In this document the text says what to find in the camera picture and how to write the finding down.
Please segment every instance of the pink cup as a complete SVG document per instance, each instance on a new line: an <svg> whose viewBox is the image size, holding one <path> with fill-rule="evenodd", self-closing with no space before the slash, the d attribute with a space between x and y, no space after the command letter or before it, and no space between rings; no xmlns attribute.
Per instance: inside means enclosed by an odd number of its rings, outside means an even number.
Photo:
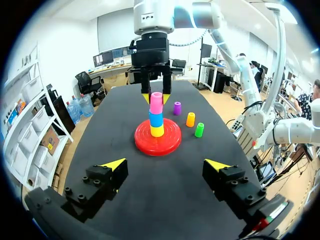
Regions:
<svg viewBox="0 0 320 240"><path fill-rule="evenodd" d="M153 92L150 99L150 112L152 114L161 114L164 108L161 92Z"/></svg>

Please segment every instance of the bolt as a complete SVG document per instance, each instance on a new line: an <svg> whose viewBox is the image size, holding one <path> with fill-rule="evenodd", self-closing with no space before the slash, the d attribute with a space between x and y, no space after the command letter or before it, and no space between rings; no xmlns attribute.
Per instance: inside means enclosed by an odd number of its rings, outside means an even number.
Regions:
<svg viewBox="0 0 320 240"><path fill-rule="evenodd" d="M251 203L254 199L255 199L254 196L248 195L248 196L246 196L245 201L246 201L247 203Z"/></svg>
<svg viewBox="0 0 320 240"><path fill-rule="evenodd" d="M72 190L71 190L71 188L68 187L68 186L64 188L64 191L65 191L65 194L67 194L67 195L72 194Z"/></svg>
<svg viewBox="0 0 320 240"><path fill-rule="evenodd" d="M84 176L84 177L82 177L82 181L84 183L87 183L87 182L89 182L89 178L87 176Z"/></svg>
<svg viewBox="0 0 320 240"><path fill-rule="evenodd" d="M234 187L234 186L237 186L238 185L238 181L232 181L231 182L231 185Z"/></svg>
<svg viewBox="0 0 320 240"><path fill-rule="evenodd" d="M44 202L45 202L46 204L49 204L49 203L51 202L51 199L50 199L49 197L46 197L46 198L44 199Z"/></svg>
<svg viewBox="0 0 320 240"><path fill-rule="evenodd" d="M80 203L84 203L87 200L87 198L86 198L85 195L79 194L78 195L78 200L79 200Z"/></svg>
<svg viewBox="0 0 320 240"><path fill-rule="evenodd" d="M260 191L259 191L259 195L260 196L263 196L267 193L267 189L264 187L264 188L261 188Z"/></svg>
<svg viewBox="0 0 320 240"><path fill-rule="evenodd" d="M93 184L96 186L96 187L99 187L100 184L101 184L101 181L99 179L96 179L93 181Z"/></svg>

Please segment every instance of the green cup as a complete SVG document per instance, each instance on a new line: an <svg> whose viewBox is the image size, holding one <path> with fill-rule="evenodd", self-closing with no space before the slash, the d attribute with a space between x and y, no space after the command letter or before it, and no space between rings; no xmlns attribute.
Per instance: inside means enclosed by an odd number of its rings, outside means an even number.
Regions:
<svg viewBox="0 0 320 240"><path fill-rule="evenodd" d="M197 138L201 138L202 135L204 134L204 129L205 129L205 125L202 122L199 122L198 125L196 126L194 135Z"/></svg>

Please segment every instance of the yellow cup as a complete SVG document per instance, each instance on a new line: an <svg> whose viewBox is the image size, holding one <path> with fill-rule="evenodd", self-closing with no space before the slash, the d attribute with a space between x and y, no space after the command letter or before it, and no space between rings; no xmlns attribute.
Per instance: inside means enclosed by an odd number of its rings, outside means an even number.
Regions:
<svg viewBox="0 0 320 240"><path fill-rule="evenodd" d="M195 125L196 115L194 112L189 112L188 117L186 118L185 125L189 128L192 128Z"/></svg>
<svg viewBox="0 0 320 240"><path fill-rule="evenodd" d="M159 138L165 134L165 127L163 124L159 127L153 127L150 125L150 132L153 137Z"/></svg>

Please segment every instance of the purple cup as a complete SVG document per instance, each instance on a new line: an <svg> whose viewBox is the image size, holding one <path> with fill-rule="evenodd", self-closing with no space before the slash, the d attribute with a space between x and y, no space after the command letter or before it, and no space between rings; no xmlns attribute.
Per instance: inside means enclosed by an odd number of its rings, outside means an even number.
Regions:
<svg viewBox="0 0 320 240"><path fill-rule="evenodd" d="M181 114L181 102L176 101L173 107L173 114L180 115Z"/></svg>

